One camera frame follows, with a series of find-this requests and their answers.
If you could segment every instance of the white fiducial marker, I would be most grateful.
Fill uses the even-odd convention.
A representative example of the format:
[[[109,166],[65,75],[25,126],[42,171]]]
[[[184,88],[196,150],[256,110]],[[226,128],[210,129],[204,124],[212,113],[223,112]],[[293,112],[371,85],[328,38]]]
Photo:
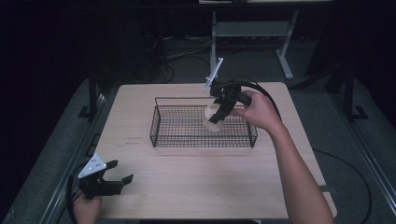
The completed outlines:
[[[78,178],[85,177],[87,175],[94,174],[101,170],[106,169],[106,163],[98,156],[97,153],[93,154],[92,158],[87,162],[81,172],[78,174]]]
[[[207,92],[207,90],[209,90],[209,87],[212,84],[213,79],[215,79],[215,77],[218,75],[218,71],[219,71],[222,61],[223,61],[223,58],[219,58],[219,62],[218,62],[218,64],[216,64],[215,69],[213,69],[213,71],[209,77],[206,77],[206,85],[203,88],[203,91]]]

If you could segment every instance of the forearm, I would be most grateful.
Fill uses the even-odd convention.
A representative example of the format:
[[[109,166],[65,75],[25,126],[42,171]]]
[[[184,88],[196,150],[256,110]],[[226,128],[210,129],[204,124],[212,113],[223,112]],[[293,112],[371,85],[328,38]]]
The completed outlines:
[[[333,223],[332,212],[289,131],[282,124],[269,132],[279,167],[285,203],[293,223]]]

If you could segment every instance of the wire basket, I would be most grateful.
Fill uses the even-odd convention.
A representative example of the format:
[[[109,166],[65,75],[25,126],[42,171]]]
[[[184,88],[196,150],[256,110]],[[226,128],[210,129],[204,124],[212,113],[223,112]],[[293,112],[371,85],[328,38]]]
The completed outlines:
[[[213,98],[155,98],[150,139],[154,147],[254,147],[257,130],[244,119],[228,116],[222,129],[213,133],[203,124],[207,105],[158,105],[158,100],[195,101]]]

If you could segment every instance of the human arm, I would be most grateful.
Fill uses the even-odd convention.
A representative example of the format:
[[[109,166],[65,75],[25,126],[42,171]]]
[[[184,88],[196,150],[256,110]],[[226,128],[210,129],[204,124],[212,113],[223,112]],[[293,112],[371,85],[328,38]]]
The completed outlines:
[[[320,191],[286,126],[269,99],[254,91],[244,91],[252,100],[245,109],[235,108],[233,116],[267,131],[273,141],[285,204],[292,223],[334,223],[332,211]]]
[[[74,201],[73,213],[77,224],[93,224],[99,218],[102,197],[87,199],[85,194],[79,195]]]

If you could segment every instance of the human hand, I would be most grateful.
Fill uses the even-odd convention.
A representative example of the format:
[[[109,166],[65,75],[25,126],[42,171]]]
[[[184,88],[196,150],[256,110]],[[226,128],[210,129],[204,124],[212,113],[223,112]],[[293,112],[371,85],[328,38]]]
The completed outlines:
[[[242,93],[250,97],[251,104],[245,106],[244,109],[234,108],[231,115],[241,117],[251,125],[262,128],[268,133],[279,126],[283,126],[268,97],[255,91],[243,91]]]
[[[87,199],[81,194],[74,202],[73,213],[78,224],[92,224],[99,218],[102,196]]]

